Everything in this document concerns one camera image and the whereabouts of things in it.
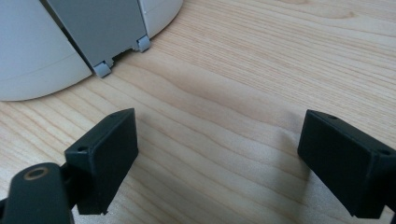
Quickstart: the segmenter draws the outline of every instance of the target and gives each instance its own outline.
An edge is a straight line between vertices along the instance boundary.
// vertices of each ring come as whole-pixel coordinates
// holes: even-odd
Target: screw hole
[[[381,153],[381,154],[384,154],[386,156],[391,154],[391,152],[389,152],[388,150],[385,150],[385,149],[379,149],[378,152]]]
[[[88,147],[79,147],[77,151],[79,152],[88,151]]]
[[[29,172],[27,172],[23,178],[25,180],[36,180],[46,175],[49,172],[49,169],[45,166],[37,167]]]

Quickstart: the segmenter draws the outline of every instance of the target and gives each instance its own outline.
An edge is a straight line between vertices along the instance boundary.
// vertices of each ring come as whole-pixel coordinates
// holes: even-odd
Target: wood grain
[[[109,113],[136,110],[140,154],[106,216],[77,223],[389,223],[350,217],[298,158],[306,109],[396,148],[396,2],[186,0],[105,79],[0,103],[12,176]]]

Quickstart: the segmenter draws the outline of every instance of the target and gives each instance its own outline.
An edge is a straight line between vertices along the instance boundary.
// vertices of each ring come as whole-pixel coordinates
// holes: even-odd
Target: black plastic part
[[[71,182],[69,195],[77,199],[82,215],[105,214],[123,178],[137,157],[134,110],[127,109],[107,116],[67,149],[66,178]]]
[[[395,211],[396,152],[332,115],[308,110],[299,156],[352,216]]]
[[[4,224],[71,223],[60,167],[41,163],[15,175],[2,221]]]
[[[105,214],[137,157],[134,110],[111,114],[65,151],[66,163],[42,163],[14,176],[0,201],[0,224],[74,223],[82,215]]]

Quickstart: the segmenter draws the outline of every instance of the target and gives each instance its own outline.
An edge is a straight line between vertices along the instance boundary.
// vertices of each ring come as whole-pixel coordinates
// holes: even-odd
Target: gray panel
[[[127,49],[139,50],[146,28],[137,0],[48,0],[91,67]]]

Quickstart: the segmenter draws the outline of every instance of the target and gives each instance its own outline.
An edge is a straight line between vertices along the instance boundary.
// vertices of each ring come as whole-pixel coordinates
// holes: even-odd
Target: white plastic housing
[[[158,34],[180,11],[183,0],[139,0],[148,37]]]
[[[0,1],[0,100],[40,97],[92,72],[38,0]]]

